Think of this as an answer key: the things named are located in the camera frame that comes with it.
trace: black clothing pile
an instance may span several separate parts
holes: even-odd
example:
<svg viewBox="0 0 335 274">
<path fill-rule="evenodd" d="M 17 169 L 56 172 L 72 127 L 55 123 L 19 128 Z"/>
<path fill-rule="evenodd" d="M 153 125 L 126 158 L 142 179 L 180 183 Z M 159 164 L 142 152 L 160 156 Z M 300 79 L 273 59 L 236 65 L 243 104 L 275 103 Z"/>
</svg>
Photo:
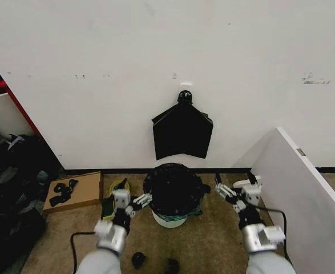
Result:
<svg viewBox="0 0 335 274">
<path fill-rule="evenodd" d="M 59 162 L 35 136 L 0 137 L 0 271 L 28 252 L 45 228 L 35 208 L 45 200 Z"/>
</svg>

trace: white partition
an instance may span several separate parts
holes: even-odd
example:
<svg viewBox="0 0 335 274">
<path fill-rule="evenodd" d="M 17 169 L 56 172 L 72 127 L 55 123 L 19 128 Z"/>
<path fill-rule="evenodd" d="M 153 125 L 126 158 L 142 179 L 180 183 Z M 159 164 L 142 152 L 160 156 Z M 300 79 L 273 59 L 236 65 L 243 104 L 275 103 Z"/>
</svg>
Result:
<svg viewBox="0 0 335 274">
<path fill-rule="evenodd" d="M 265 205 L 286 213 L 297 273 L 335 274 L 335 192 L 282 128 L 273 131 L 252 172 L 261 176 Z M 280 214 L 271 218 L 282 226 Z"/>
</svg>

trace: black trash bag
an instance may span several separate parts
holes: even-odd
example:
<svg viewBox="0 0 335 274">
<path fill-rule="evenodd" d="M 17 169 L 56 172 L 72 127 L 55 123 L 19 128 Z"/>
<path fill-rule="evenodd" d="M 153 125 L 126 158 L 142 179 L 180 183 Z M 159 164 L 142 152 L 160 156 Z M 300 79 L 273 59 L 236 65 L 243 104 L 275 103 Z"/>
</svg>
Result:
<svg viewBox="0 0 335 274">
<path fill-rule="evenodd" d="M 188 154 L 207 156 L 213 121 L 192 105 L 190 91 L 180 92 L 179 103 L 152 119 L 156 159 Z"/>
<path fill-rule="evenodd" d="M 200 202 L 210 187 L 183 164 L 168 163 L 147 175 L 143 190 L 152 194 L 154 213 L 165 221 L 175 221 L 202 214 Z"/>
</svg>

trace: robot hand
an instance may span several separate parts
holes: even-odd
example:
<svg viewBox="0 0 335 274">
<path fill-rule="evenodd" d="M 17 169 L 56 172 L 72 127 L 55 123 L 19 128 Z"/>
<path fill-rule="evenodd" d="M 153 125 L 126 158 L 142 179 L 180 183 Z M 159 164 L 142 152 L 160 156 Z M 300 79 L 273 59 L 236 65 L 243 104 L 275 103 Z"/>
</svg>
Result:
<svg viewBox="0 0 335 274">
<path fill-rule="evenodd" d="M 96 251 L 89 253 L 80 263 L 77 274 L 120 274 L 120 261 L 130 221 L 135 212 L 152 201 L 151 194 L 143 194 L 131 201 L 129 190 L 113 191 L 115 215 L 112 221 L 99 220 L 94 232 L 99 238 Z"/>
<path fill-rule="evenodd" d="M 285 258 L 271 252 L 277 244 L 285 241 L 281 227 L 267 227 L 257 211 L 261 196 L 261 184 L 253 174 L 249 176 L 250 183 L 236 184 L 239 188 L 230 189 L 222 184 L 220 175 L 216 174 L 215 190 L 227 202 L 233 204 L 233 209 L 240 217 L 239 228 L 243 234 L 243 243 L 249 255 L 247 274 L 295 274 L 292 265 Z"/>
</svg>

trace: cardboard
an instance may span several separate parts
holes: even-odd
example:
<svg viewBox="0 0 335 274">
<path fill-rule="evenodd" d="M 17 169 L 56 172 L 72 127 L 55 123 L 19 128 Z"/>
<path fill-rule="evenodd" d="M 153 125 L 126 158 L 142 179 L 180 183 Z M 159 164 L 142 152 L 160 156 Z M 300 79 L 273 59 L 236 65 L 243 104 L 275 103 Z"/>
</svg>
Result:
<svg viewBox="0 0 335 274">
<path fill-rule="evenodd" d="M 51 207 L 49 199 L 54 196 L 60 195 L 60 193 L 54 192 L 54 187 L 58 183 L 64 183 L 68 186 L 68 181 L 70 179 L 78 180 L 73 193 L 71 194 L 71 199 L 65 203 L 59 203 L 55 207 Z M 72 176 L 65 179 L 59 179 L 52 181 L 49 186 L 49 191 L 47 199 L 45 201 L 43 211 L 47 213 L 64 211 L 68 209 L 85 207 L 92 204 L 100 203 L 103 199 L 103 182 L 101 172 L 94 172 L 79 176 Z"/>
</svg>

